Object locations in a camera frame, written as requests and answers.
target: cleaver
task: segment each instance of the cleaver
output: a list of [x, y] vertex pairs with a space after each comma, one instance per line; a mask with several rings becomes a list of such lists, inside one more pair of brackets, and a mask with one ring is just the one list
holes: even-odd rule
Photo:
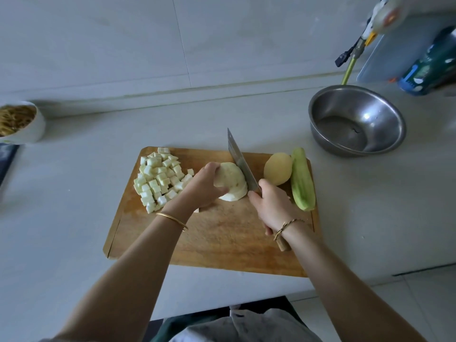
[[[233, 135], [231, 134], [228, 128], [228, 150], [236, 163], [236, 165], [241, 169], [242, 173], [244, 174], [245, 181], [247, 182], [248, 190], [252, 190], [253, 192], [258, 193], [261, 195], [261, 187], [257, 183], [252, 171], [248, 167], [247, 162], [245, 161], [244, 156], [242, 155], [241, 150], [239, 150], [238, 145], [234, 141]], [[288, 242], [281, 236], [276, 240], [277, 244], [281, 251], [290, 251], [291, 247]]]

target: metal bowl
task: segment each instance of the metal bowl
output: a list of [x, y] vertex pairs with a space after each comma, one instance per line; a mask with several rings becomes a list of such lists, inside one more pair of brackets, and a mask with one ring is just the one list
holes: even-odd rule
[[404, 140], [405, 121], [379, 94], [353, 85], [316, 93], [309, 104], [312, 134], [326, 151], [343, 157], [384, 154]]

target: countertop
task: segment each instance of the countertop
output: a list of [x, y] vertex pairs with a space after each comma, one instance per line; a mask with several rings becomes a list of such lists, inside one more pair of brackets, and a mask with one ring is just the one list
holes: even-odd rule
[[[456, 113], [452, 99], [383, 93], [403, 112], [397, 150], [327, 154], [311, 137], [317, 89], [50, 120], [0, 190], [2, 337], [50, 337], [112, 264], [102, 252], [145, 146], [290, 152], [312, 162], [325, 242], [368, 280], [456, 262]], [[170, 266], [153, 319], [312, 289], [308, 279]]]

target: shredded food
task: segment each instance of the shredded food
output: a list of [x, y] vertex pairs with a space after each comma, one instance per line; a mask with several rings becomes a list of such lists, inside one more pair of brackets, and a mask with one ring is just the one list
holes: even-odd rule
[[37, 109], [31, 105], [0, 107], [0, 137], [12, 135], [33, 121]]

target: white bowl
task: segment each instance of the white bowl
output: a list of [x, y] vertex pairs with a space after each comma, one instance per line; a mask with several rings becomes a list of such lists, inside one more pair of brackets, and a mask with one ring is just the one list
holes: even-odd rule
[[15, 103], [4, 103], [4, 104], [2, 104], [2, 106], [5, 104], [12, 105], [12, 106], [19, 106], [19, 105], [34, 106], [37, 109], [37, 113], [36, 113], [33, 121], [30, 122], [23, 129], [17, 131], [14, 134], [8, 135], [6, 137], [0, 137], [0, 143], [22, 145], [22, 144], [36, 143], [38, 140], [40, 140], [41, 137], [43, 136], [44, 130], [46, 128], [46, 120], [44, 119], [43, 114], [41, 114], [40, 109], [38, 109], [38, 107], [31, 102], [21, 101], [21, 102], [15, 102]]

